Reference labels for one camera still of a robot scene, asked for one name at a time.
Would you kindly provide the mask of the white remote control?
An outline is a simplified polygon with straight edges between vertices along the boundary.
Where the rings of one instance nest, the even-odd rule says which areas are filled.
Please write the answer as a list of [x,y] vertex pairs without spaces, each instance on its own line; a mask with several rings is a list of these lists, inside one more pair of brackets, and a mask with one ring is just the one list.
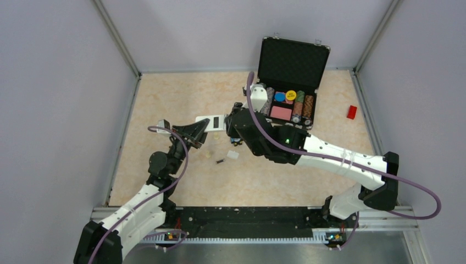
[[226,114],[198,116],[196,117],[195,122],[199,122],[204,119],[207,119],[208,124],[204,130],[205,133],[221,132],[221,131],[226,131],[226,123],[225,123],[226,117],[227,117]]

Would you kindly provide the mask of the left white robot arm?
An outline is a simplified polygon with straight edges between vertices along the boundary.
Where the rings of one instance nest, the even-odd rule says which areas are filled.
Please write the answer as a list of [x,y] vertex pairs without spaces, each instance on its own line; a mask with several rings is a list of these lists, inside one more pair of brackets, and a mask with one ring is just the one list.
[[168,198],[181,178],[174,175],[186,171],[188,152],[205,142],[209,122],[204,118],[190,125],[170,126],[163,120],[158,126],[148,127],[150,132],[169,135],[169,151],[151,154],[149,177],[126,204],[103,220],[89,221],[84,226],[74,263],[122,263],[152,230],[175,223],[175,205]]

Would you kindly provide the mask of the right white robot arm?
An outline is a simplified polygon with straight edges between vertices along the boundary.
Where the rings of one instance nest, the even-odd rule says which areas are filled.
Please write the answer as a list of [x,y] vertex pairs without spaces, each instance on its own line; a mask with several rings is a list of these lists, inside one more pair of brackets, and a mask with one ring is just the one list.
[[322,219],[326,225],[336,227],[367,208],[392,211],[396,207],[398,182],[380,173],[397,174],[398,154],[368,156],[332,145],[293,126],[272,126],[260,113],[256,118],[265,135],[259,131],[249,110],[236,103],[225,119],[227,135],[242,139],[255,156],[280,164],[320,168],[356,182],[348,190],[325,200]]

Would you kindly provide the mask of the white battery cover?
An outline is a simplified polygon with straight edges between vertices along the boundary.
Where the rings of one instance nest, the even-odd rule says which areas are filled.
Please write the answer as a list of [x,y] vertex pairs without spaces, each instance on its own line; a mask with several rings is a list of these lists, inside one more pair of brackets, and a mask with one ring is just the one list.
[[240,154],[238,152],[229,150],[226,156],[232,160],[237,160],[239,158],[239,155]]

